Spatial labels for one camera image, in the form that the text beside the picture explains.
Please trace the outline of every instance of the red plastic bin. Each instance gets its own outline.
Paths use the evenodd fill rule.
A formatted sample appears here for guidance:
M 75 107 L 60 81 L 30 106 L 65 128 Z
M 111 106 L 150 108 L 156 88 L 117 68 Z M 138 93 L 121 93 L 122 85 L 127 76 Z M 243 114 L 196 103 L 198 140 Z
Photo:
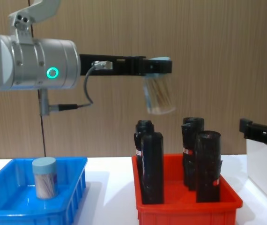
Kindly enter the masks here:
M 235 225 L 236 210 L 242 199 L 220 177 L 220 202 L 196 203 L 196 192 L 183 184 L 182 154 L 166 154 L 164 165 L 164 204 L 142 203 L 136 156 L 132 157 L 135 199 L 140 225 Z

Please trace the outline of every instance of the green indicator light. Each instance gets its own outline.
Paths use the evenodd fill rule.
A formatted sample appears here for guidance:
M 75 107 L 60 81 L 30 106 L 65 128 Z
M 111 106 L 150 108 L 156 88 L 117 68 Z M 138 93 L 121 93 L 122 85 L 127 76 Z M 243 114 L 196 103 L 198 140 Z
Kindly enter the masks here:
M 50 67 L 47 70 L 46 75 L 49 79 L 57 78 L 57 76 L 59 75 L 59 70 L 56 67 Z

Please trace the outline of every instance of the wood grain panel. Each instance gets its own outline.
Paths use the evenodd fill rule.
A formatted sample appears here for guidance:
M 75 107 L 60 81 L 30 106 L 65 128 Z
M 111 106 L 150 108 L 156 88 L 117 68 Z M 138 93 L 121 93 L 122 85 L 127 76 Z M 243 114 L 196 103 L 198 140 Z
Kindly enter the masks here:
M 170 56 L 177 110 L 147 114 L 139 77 L 91 77 L 95 104 L 44 118 L 47 155 L 129 156 L 137 120 L 151 119 L 165 152 L 181 152 L 186 116 L 222 134 L 222 153 L 245 153 L 239 119 L 267 124 L 267 0 L 73 0 L 34 27 L 73 40 L 80 53 Z M 75 90 L 51 103 L 83 103 Z
M 27 0 L 0 0 L 0 34 L 8 34 L 7 16 Z M 36 91 L 0 92 L 0 158 L 44 155 Z

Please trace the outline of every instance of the black bracket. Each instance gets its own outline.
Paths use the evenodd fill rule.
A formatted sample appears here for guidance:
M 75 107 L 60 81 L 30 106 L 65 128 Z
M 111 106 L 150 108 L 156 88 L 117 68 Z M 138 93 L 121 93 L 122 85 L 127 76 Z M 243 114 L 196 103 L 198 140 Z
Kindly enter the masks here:
M 110 61 L 112 69 L 94 70 L 91 75 L 168 74 L 172 72 L 171 60 L 147 60 L 144 56 L 112 56 L 80 54 L 81 75 L 86 75 L 95 61 Z
M 240 132 L 245 139 L 267 144 L 267 126 L 253 123 L 251 120 L 240 119 Z

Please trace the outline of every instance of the black cylinder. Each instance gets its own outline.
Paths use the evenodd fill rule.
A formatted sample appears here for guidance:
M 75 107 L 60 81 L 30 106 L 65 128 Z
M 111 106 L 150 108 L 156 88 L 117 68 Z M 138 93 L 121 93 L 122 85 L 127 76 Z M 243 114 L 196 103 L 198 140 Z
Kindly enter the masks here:
M 143 204 L 162 204 L 163 191 L 163 136 L 154 132 L 145 134 L 141 142 L 142 178 L 141 192 Z
M 196 189 L 196 165 L 195 165 L 195 141 L 196 136 L 204 128 L 204 119 L 198 117 L 186 117 L 181 126 L 183 137 L 183 167 L 184 167 L 184 185 L 188 186 L 190 191 Z
M 196 202 L 220 201 L 221 134 L 199 132 L 196 139 Z
M 136 147 L 139 178 L 142 175 L 141 139 L 144 134 L 153 132 L 154 126 L 151 120 L 139 120 L 138 123 L 135 125 L 135 133 L 133 135 L 133 138 Z

